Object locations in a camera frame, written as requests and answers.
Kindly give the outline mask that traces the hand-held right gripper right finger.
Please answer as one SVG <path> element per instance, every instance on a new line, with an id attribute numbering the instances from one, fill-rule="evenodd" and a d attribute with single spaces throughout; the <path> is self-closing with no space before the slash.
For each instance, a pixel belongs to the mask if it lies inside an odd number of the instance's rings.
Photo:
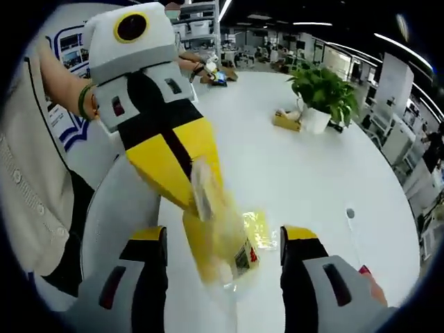
<path id="1" fill-rule="evenodd" d="M 285 332 L 378 332 L 397 310 L 307 228 L 280 228 L 280 261 Z"/>

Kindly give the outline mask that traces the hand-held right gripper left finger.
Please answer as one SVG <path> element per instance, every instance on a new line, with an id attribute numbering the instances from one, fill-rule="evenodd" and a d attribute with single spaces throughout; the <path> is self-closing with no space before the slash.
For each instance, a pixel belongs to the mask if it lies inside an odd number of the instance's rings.
<path id="1" fill-rule="evenodd" d="M 164 332 L 167 229 L 83 248 L 84 280 L 74 304 L 75 332 Z"/>

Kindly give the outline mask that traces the person's right hand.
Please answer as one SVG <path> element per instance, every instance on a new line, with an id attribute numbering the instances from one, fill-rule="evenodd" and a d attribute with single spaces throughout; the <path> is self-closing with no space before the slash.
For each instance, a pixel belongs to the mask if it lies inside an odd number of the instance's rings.
<path id="1" fill-rule="evenodd" d="M 387 307 L 388 303 L 387 303 L 386 297 L 384 295 L 384 291 L 382 290 L 380 285 L 378 285 L 378 283 L 376 282 L 375 278 L 373 277 L 373 275 L 370 272 L 370 270 L 368 269 L 368 267 L 363 265 L 359 269 L 359 273 L 370 282 L 370 293 L 371 293 L 372 297 L 374 299 L 376 299 L 377 301 L 379 301 L 382 305 Z"/>

